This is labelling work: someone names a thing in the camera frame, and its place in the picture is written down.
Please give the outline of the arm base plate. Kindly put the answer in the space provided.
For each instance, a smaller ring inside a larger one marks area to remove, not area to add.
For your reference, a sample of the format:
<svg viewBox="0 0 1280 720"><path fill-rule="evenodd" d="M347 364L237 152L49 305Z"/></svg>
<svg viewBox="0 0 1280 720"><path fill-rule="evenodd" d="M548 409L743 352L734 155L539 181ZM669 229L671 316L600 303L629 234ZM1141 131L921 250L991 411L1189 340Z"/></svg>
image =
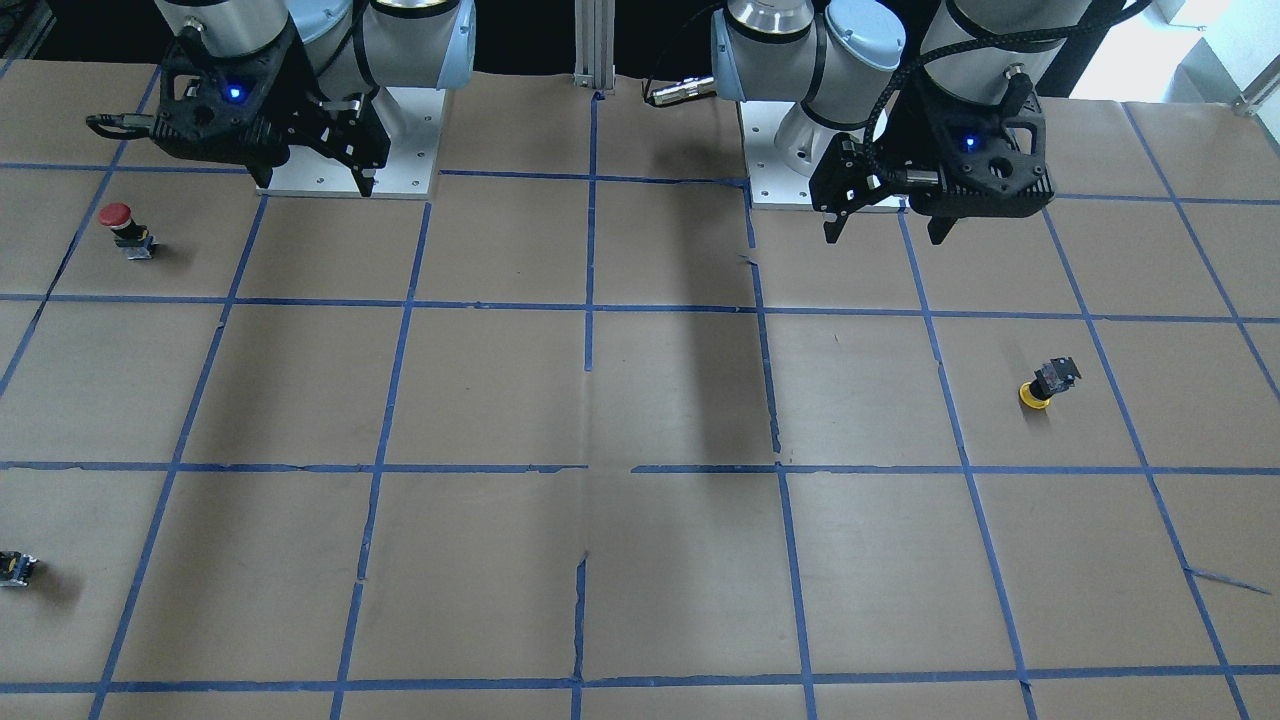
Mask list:
<svg viewBox="0 0 1280 720"><path fill-rule="evenodd" d="M796 102L740 102L739 111L751 205L810 210L809 179L835 131L817 124Z"/></svg>
<svg viewBox="0 0 1280 720"><path fill-rule="evenodd" d="M374 199L429 199L436 174L448 92L440 88L384 88L372 106L388 131L387 165L374 174ZM349 170L312 149L294 146L291 160L273 172L257 193L278 197L358 199Z"/></svg>

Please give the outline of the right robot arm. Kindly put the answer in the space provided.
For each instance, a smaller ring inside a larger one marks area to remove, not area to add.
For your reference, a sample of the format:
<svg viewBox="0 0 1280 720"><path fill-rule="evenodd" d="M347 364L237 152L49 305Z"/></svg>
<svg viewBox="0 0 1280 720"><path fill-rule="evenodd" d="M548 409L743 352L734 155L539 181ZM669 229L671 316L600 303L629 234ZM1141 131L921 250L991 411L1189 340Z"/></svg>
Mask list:
<svg viewBox="0 0 1280 720"><path fill-rule="evenodd" d="M150 138L273 196L424 200L471 1L160 1L174 33Z"/></svg>

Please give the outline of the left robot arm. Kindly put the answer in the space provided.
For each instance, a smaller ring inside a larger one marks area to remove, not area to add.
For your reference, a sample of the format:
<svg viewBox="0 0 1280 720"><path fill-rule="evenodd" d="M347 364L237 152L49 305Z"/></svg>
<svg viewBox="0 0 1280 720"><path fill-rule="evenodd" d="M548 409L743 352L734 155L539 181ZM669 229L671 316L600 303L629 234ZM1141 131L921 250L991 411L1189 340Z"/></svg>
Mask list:
<svg viewBox="0 0 1280 720"><path fill-rule="evenodd" d="M774 146L833 243L902 197L932 243L969 218L1055 197L1037 86L1088 28L1085 1L726 1L710 20L716 91L783 102Z"/></svg>

